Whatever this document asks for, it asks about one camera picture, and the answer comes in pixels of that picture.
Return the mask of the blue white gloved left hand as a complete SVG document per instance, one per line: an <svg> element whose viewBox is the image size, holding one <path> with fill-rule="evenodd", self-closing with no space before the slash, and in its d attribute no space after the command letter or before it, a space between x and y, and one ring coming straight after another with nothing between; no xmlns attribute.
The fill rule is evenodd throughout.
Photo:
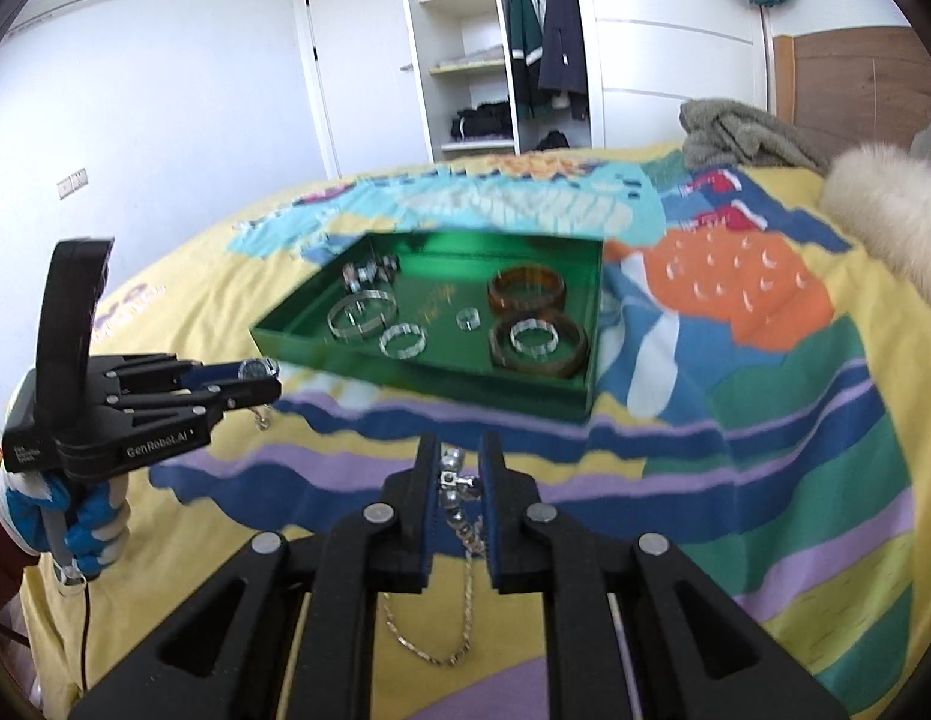
<svg viewBox="0 0 931 720"><path fill-rule="evenodd" d="M94 580L122 556L130 530L128 476L89 486L75 496L65 481L37 472L8 473L0 468L0 533L13 552L0 553L11 572L29 566L52 550L44 514L63 514L68 528L63 543L71 565Z"/></svg>

